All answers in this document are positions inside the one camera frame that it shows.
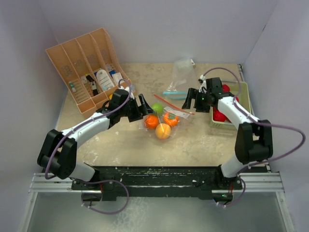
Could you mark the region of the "green fake fruit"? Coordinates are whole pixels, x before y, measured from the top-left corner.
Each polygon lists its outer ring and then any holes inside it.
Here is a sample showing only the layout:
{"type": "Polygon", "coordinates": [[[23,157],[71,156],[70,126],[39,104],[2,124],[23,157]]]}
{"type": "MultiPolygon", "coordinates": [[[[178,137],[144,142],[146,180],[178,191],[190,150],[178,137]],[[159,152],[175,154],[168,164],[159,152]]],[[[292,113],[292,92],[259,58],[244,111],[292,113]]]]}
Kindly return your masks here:
{"type": "Polygon", "coordinates": [[[154,103],[151,108],[158,114],[161,115],[164,112],[164,107],[160,103],[154,103]]]}

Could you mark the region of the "clear bag red zipper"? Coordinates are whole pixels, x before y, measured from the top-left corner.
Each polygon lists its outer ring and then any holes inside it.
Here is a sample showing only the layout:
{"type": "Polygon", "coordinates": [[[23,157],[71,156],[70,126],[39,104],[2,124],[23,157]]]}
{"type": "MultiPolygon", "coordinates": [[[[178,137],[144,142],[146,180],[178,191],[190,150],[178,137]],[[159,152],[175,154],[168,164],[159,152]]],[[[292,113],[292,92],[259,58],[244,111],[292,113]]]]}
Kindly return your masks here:
{"type": "Polygon", "coordinates": [[[157,94],[152,96],[151,108],[154,112],[145,116],[138,128],[158,140],[167,140],[186,129],[195,115],[157,94]]]}

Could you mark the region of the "clear bag blue zipper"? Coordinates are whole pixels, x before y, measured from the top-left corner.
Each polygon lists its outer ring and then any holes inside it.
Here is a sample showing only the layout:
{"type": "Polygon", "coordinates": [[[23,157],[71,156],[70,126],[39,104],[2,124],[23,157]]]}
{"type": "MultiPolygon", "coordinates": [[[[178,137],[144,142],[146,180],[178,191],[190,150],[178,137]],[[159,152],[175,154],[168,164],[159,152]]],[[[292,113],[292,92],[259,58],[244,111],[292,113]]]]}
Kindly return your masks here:
{"type": "Polygon", "coordinates": [[[191,58],[180,59],[174,62],[171,83],[163,96],[173,100],[185,100],[188,89],[198,87],[199,82],[191,58]]]}

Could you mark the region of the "red yellow fake apple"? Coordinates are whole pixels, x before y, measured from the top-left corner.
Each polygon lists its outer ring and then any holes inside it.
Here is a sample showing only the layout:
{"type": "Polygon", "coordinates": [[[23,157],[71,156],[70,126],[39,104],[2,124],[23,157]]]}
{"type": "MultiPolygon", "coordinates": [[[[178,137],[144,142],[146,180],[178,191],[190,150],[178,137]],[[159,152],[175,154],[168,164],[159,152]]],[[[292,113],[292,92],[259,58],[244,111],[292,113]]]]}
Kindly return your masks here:
{"type": "Polygon", "coordinates": [[[225,122],[227,120],[227,117],[220,111],[215,111],[213,113],[213,120],[218,122],[225,122]]]}

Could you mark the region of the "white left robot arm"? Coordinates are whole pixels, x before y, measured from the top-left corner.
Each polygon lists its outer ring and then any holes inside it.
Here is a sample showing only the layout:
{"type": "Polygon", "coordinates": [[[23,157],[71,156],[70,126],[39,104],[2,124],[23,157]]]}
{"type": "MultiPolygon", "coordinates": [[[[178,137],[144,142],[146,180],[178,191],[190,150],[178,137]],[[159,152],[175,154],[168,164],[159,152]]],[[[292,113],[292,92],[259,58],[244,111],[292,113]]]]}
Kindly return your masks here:
{"type": "Polygon", "coordinates": [[[42,145],[37,164],[45,169],[47,174],[53,173],[60,179],[79,179],[88,189],[97,188],[98,171],[88,164],[77,162],[77,150],[98,133],[113,127],[122,117],[133,122],[154,114],[142,94],[139,95],[139,100],[141,105],[137,104],[136,98],[128,90],[117,89],[112,99],[88,119],[63,131],[50,130],[42,145]]]}

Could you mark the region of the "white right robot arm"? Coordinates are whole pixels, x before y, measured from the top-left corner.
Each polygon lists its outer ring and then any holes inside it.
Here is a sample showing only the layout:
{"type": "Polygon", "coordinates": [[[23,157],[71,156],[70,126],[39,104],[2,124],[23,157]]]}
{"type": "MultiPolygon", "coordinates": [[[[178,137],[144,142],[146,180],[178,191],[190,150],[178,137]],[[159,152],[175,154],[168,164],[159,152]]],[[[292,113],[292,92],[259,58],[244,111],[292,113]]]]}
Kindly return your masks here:
{"type": "Polygon", "coordinates": [[[240,170],[255,161],[272,157],[272,129],[268,120],[260,120],[248,112],[231,92],[224,92],[219,77],[201,78],[199,89],[189,88],[182,109],[190,109],[194,100],[196,112],[208,113],[215,107],[237,129],[235,155],[220,166],[221,173],[215,177],[215,185],[226,189],[240,170]]]}

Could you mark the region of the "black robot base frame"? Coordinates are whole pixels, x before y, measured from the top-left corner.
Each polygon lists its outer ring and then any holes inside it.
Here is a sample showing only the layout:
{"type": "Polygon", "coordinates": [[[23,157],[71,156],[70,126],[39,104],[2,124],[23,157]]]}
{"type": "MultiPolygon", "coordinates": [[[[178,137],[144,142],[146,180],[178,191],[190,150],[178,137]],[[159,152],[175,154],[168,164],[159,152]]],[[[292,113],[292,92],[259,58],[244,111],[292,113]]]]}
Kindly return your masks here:
{"type": "Polygon", "coordinates": [[[230,201],[241,190],[240,178],[223,177],[219,167],[97,166],[90,184],[74,180],[73,190],[85,200],[114,201],[117,197],[193,197],[230,201]]]}

